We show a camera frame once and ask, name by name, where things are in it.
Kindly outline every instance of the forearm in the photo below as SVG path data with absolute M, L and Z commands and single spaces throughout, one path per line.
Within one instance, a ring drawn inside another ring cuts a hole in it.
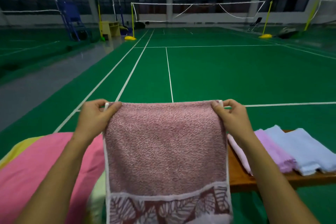
M 318 223 L 253 134 L 243 150 L 257 181 L 270 223 Z
M 72 138 L 33 194 L 16 224 L 64 223 L 86 146 Z

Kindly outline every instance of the black chair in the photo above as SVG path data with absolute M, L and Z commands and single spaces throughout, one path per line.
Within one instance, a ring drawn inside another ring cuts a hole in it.
M 247 30 L 248 32 L 251 32 L 254 30 L 254 28 L 261 22 L 262 17 L 258 17 L 257 20 L 255 22 L 253 22 L 252 24 L 250 24 L 249 29 Z

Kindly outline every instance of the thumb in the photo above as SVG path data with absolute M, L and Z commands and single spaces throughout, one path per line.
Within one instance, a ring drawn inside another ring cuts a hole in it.
M 211 107 L 223 121 L 229 115 L 229 111 L 224 109 L 217 101 L 212 101 Z
M 112 116 L 120 109 L 121 105 L 121 102 L 113 103 L 113 105 L 108 107 L 107 110 L 103 112 L 103 115 L 106 117 L 106 119 L 112 118 Z

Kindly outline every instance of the person's left arm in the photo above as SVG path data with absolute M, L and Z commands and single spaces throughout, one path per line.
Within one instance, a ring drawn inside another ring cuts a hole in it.
M 99 108 L 106 102 L 104 99 L 99 99 L 82 105 L 73 137 L 28 201 L 15 224 L 65 222 L 84 153 L 121 107 L 121 102 L 117 102 L 105 112 L 101 112 Z

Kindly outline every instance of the yellow post base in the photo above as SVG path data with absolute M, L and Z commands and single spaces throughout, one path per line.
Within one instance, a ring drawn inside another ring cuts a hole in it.
M 127 35 L 125 36 L 125 40 L 136 40 L 136 38 L 131 35 Z
M 272 38 L 272 35 L 271 34 L 264 34 L 264 35 L 261 35 L 259 38 Z

